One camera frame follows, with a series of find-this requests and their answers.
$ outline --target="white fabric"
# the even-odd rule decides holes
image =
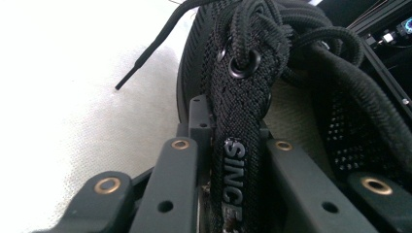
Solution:
[[[177,6],[0,1],[2,232],[50,228],[92,176],[155,165],[176,132],[176,74],[194,12],[114,86]]]

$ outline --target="grommet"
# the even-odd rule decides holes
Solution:
[[[221,62],[223,60],[224,56],[226,55],[227,47],[231,43],[231,40],[232,40],[232,38],[229,37],[227,39],[226,43],[224,44],[223,49],[220,52],[218,52],[218,57],[217,57],[218,62]]]
[[[266,109],[265,109],[265,112],[263,114],[263,117],[266,117],[267,112],[269,112],[271,104],[272,104],[272,92],[269,92],[269,95],[267,96]]]
[[[330,46],[326,42],[321,41],[321,44],[324,46],[325,49],[330,50]]]
[[[218,53],[218,62],[221,62],[222,60],[223,60],[223,58],[224,58],[224,56],[226,55],[226,48],[223,48],[223,50],[221,50],[219,53]]]
[[[172,148],[176,150],[184,150],[189,147],[189,142],[186,140],[176,140],[172,143]]]
[[[370,191],[379,195],[391,195],[392,189],[384,182],[371,177],[364,177],[360,179],[361,184]]]
[[[275,143],[276,148],[279,150],[289,151],[293,149],[292,144],[285,141],[278,141]]]
[[[230,59],[228,69],[231,77],[233,77],[234,79],[245,79],[250,77],[258,69],[258,65],[261,61],[260,54],[256,50],[251,50],[249,52],[249,56],[249,65],[244,70],[237,68],[234,57]]]
[[[119,178],[105,178],[94,186],[94,191],[98,194],[109,194],[118,190],[120,184]]]

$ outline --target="black shoelace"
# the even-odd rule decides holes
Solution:
[[[168,19],[163,26],[154,41],[145,49],[145,51],[136,60],[133,68],[124,76],[124,78],[116,85],[116,89],[121,87],[133,76],[133,74],[139,70],[154,51],[166,40],[170,32],[178,23],[179,19],[190,9],[213,3],[219,0],[188,0],[182,3]],[[216,33],[216,42],[218,45],[224,44],[223,41],[227,40],[228,32],[226,31],[227,25],[232,23],[229,34],[233,35],[232,46],[235,50],[235,60],[239,69],[245,69],[250,63],[250,48],[248,46],[248,28],[247,23],[251,15],[249,11],[255,11],[263,1],[244,1],[250,2],[249,4],[240,4],[241,2],[235,2],[231,9],[228,8],[217,23],[217,28],[220,33]],[[273,34],[280,34],[279,30],[283,25],[290,25],[293,29],[293,35],[295,37],[292,40],[291,53],[301,49],[314,42],[321,40],[328,41],[330,51],[335,55],[340,55],[341,41],[347,45],[347,49],[351,52],[351,58],[347,58],[354,65],[359,66],[362,61],[361,43],[357,39],[357,36],[345,29],[339,27],[333,27],[331,22],[318,8],[294,1],[264,1],[270,11],[271,18],[264,15],[259,15],[260,19],[267,23],[267,26],[271,29]],[[288,30],[287,27],[283,28],[283,32]],[[290,68],[286,68],[282,77],[286,82],[296,86],[308,85],[304,78],[297,75]]]

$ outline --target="round hole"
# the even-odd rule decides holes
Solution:
[[[288,151],[293,149],[293,146],[288,142],[278,141],[275,145],[279,150]]]
[[[250,50],[250,63],[248,67],[244,70],[240,70],[237,65],[234,57],[231,58],[228,66],[229,75],[234,79],[245,79],[250,77],[257,69],[260,64],[261,57],[256,50]]]
[[[104,190],[107,190],[107,189],[112,188],[115,185],[116,185],[116,183],[114,181],[106,181],[103,184],[101,184],[100,187]]]
[[[162,213],[168,213],[173,210],[173,203],[171,201],[160,202],[157,206],[157,209]]]
[[[368,182],[368,184],[376,189],[384,189],[384,186],[377,182]]]
[[[392,189],[384,182],[371,177],[364,177],[360,179],[361,184],[370,191],[379,195],[391,195]]]
[[[184,150],[189,147],[189,142],[186,140],[177,140],[172,143],[172,148],[176,150]]]
[[[331,202],[322,203],[322,207],[329,213],[336,214],[339,212],[339,209],[337,209],[337,207]]]

